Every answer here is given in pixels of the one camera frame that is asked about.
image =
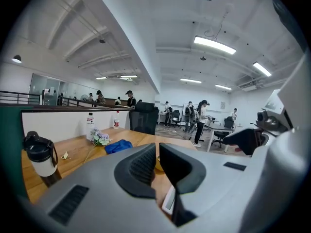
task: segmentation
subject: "small paper scrap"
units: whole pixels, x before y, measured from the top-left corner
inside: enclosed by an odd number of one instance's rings
[[[68,157],[68,153],[67,153],[67,151],[66,151],[66,153],[63,155],[62,159],[66,160],[67,157]]]

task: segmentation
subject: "white bottle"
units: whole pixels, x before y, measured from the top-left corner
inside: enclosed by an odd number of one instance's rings
[[[114,129],[117,130],[119,128],[119,122],[120,122],[120,120],[119,120],[119,111],[117,111],[117,116],[115,117],[115,121],[113,123],[113,128]]]
[[[86,119],[86,138],[87,140],[91,141],[93,140],[92,131],[95,128],[95,122],[93,113],[88,113],[88,117]]]

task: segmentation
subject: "ceiling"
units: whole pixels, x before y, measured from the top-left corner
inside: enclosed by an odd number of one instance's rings
[[[163,82],[180,78],[239,89],[269,86],[288,78],[302,56],[280,22],[271,0],[146,0]],[[35,0],[21,19],[17,35],[47,48],[95,77],[137,74],[141,70],[113,33],[82,0]],[[194,44],[202,36],[237,50],[233,55]],[[272,73],[253,67],[259,62]]]

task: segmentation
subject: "concrete floor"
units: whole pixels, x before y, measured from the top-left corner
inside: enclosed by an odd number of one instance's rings
[[[186,133],[183,132],[183,129],[185,129],[185,126],[182,126],[181,129],[177,126],[176,126],[176,128],[174,128],[173,125],[171,125],[170,128],[167,128],[167,127],[164,127],[163,123],[160,123],[160,124],[156,125],[155,135],[170,137],[170,138],[176,138],[176,139],[184,139],[183,137],[185,137],[186,139],[189,139],[189,137],[191,136],[190,141],[193,143],[196,131],[194,131],[192,133],[192,135],[186,135]],[[208,145],[208,142],[210,139],[210,131],[204,130],[200,139],[203,139],[204,142],[199,142],[202,146],[200,148],[197,148],[197,149],[199,151],[207,151],[207,145]],[[224,152],[224,150],[225,150],[224,144],[222,144],[222,148],[219,148],[219,143],[214,143],[210,147],[209,152],[219,153],[219,154],[228,154],[228,155],[237,155],[237,156],[246,156],[243,153],[243,151],[236,152],[235,148],[237,148],[237,147],[238,146],[229,146],[228,151],[225,153]]]

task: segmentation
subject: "blue cloth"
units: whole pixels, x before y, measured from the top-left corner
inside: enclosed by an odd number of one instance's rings
[[[105,147],[106,153],[111,154],[111,153],[116,153],[125,149],[132,148],[133,145],[131,142],[126,141],[126,140],[120,140],[115,143],[111,143]]]

